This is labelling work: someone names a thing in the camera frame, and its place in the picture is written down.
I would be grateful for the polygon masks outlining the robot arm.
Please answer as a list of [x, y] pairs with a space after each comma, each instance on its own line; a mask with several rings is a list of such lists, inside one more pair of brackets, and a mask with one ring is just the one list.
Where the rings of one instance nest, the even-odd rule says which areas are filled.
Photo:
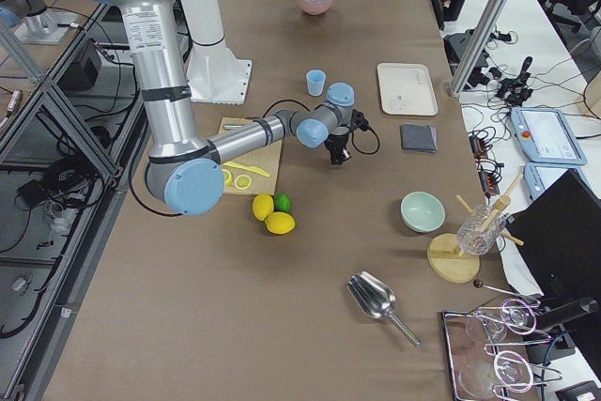
[[349, 133], [354, 91], [336, 83], [308, 112], [283, 110], [210, 138], [196, 130], [198, 100], [242, 100], [251, 64], [224, 41], [217, 0], [97, 0], [123, 18], [153, 145], [146, 186], [177, 214], [213, 208], [224, 190], [221, 166], [287, 136], [309, 148]]

